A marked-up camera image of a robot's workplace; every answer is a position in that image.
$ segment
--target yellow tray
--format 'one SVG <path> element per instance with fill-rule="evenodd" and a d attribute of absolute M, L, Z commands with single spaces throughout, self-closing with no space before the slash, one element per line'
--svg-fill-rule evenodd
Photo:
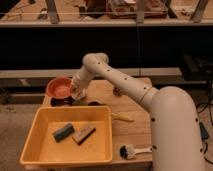
<path fill-rule="evenodd" d="M 92 123 L 96 131 L 81 145 L 68 136 L 60 143 L 53 132 L 67 123 L 75 130 Z M 43 107 L 38 109 L 20 158 L 27 165 L 85 166 L 112 160 L 111 111 L 107 106 Z"/>

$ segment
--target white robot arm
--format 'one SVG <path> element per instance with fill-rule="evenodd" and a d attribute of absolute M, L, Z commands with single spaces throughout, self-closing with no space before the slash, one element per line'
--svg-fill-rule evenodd
<path fill-rule="evenodd" d="M 150 113 L 154 171 L 205 171 L 199 122 L 191 97 L 177 87 L 157 90 L 107 63 L 103 53 L 84 57 L 82 68 L 73 76 L 73 98 L 79 98 L 90 81 L 100 75 Z"/>

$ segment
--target wooden tabletop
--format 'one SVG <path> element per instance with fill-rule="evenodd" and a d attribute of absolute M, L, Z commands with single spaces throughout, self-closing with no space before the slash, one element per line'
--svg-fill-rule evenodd
<path fill-rule="evenodd" d="M 148 78 L 138 79 L 151 84 Z M 119 149 L 124 144 L 133 144 L 136 148 L 151 146 L 149 114 L 126 95 L 115 96 L 113 88 L 114 86 L 106 80 L 93 80 L 84 99 L 85 102 L 98 101 L 106 104 L 112 112 L 125 114 L 134 119 L 134 122 L 112 121 L 113 160 L 109 164 L 142 163 L 148 166 L 152 161 L 151 154 L 140 154 L 133 160 L 124 160 L 119 155 Z M 50 97 L 45 96 L 43 106 L 50 106 Z"/>
<path fill-rule="evenodd" d="M 190 16 L 182 14 L 183 9 L 195 9 L 198 0 L 172 0 L 171 9 L 176 13 L 178 19 L 188 20 Z M 84 0 L 55 0 L 57 12 L 61 21 L 83 21 L 84 17 L 79 15 L 77 5 L 85 4 Z M 42 8 L 47 8 L 45 0 L 29 4 L 28 0 L 21 0 L 1 20 L 2 21 L 38 21 L 37 18 Z M 213 0 L 209 0 L 204 12 L 204 19 L 213 19 Z M 96 19 L 97 21 L 110 21 L 107 15 Z"/>

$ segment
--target orange bowl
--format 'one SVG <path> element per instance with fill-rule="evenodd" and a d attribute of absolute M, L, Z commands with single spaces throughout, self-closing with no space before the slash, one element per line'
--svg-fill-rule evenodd
<path fill-rule="evenodd" d="M 46 94 L 55 99 L 65 99 L 71 95 L 72 79 L 68 77 L 58 77 L 52 79 L 46 88 Z"/>

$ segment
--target white brush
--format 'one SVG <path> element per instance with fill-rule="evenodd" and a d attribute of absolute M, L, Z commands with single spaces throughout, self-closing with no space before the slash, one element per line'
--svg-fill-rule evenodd
<path fill-rule="evenodd" d="M 135 158 L 136 154 L 151 153 L 151 152 L 152 152 L 151 147 L 137 149 L 137 148 L 134 148 L 134 146 L 132 144 L 127 144 L 120 148 L 121 157 L 123 157 L 127 160 Z"/>

